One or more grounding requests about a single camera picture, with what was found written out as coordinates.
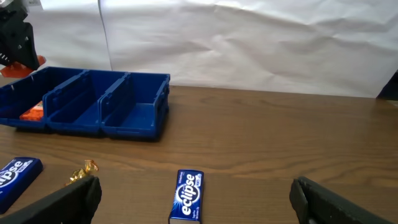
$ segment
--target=wrinkled white paper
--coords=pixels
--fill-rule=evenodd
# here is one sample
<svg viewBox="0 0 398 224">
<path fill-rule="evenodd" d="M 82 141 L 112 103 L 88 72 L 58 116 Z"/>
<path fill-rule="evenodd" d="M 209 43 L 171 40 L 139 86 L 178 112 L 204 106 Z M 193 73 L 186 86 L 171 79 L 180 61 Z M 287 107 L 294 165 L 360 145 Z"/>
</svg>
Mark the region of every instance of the wrinkled white paper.
<svg viewBox="0 0 398 224">
<path fill-rule="evenodd" d="M 114 70 L 172 84 L 376 97 L 398 69 L 394 0 L 102 0 Z"/>
<path fill-rule="evenodd" d="M 97 0 L 41 0 L 26 22 L 34 29 L 36 53 L 59 66 L 110 70 L 110 59 Z"/>
</svg>

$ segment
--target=blue plastic container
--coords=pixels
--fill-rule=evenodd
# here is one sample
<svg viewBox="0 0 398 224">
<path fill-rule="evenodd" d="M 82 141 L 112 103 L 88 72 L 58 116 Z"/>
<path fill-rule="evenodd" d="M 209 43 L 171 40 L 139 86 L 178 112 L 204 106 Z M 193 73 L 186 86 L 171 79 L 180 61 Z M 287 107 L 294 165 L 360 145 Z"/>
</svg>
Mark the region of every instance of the blue plastic container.
<svg viewBox="0 0 398 224">
<path fill-rule="evenodd" d="M 0 124 L 155 139 L 169 111 L 168 74 L 47 67 L 0 88 Z M 40 121 L 19 116 L 43 101 Z"/>
</svg>

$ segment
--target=gold candy wrapper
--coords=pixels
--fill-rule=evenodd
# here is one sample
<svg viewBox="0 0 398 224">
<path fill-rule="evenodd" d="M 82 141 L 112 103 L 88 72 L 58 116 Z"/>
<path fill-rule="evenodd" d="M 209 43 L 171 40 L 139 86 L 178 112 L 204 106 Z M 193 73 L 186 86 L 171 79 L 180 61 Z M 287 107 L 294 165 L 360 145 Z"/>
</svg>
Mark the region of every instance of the gold candy wrapper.
<svg viewBox="0 0 398 224">
<path fill-rule="evenodd" d="M 72 184 L 77 180 L 80 180 L 96 171 L 99 171 L 99 169 L 94 160 L 92 159 L 85 160 L 85 168 L 73 171 L 72 176 L 69 178 L 70 179 L 69 184 Z"/>
</svg>

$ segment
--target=bin compartment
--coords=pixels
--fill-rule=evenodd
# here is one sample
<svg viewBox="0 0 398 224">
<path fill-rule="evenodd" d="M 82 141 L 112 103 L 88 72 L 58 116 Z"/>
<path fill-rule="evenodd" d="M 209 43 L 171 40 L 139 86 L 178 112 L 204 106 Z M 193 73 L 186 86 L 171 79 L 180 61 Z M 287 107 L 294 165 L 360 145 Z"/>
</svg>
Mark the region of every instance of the bin compartment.
<svg viewBox="0 0 398 224">
<path fill-rule="evenodd" d="M 109 136 L 156 138 L 169 111 L 168 74 L 128 73 L 101 99 L 101 127 Z"/>
<path fill-rule="evenodd" d="M 21 120 L 19 116 L 43 100 L 43 96 L 82 69 L 47 67 L 0 88 L 0 124 L 19 128 L 44 129 L 40 121 Z"/>
<path fill-rule="evenodd" d="M 85 70 L 67 80 L 44 99 L 50 128 L 67 133 L 100 131 L 100 98 L 124 72 Z"/>
</svg>

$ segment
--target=wood grain surface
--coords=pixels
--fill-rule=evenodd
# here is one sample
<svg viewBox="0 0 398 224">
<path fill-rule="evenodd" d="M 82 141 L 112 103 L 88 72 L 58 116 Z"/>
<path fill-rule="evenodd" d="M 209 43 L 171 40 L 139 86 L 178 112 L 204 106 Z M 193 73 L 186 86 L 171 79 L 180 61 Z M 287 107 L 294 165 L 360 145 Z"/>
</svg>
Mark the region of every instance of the wood grain surface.
<svg viewBox="0 0 398 224">
<path fill-rule="evenodd" d="M 62 188 L 94 159 L 93 223 L 167 223 L 178 169 L 205 172 L 203 224 L 298 223 L 290 184 L 304 175 L 398 222 L 398 108 L 368 98 L 172 86 L 159 142 L 25 133 L 0 126 L 0 164 L 45 169 L 6 213 Z"/>
</svg>

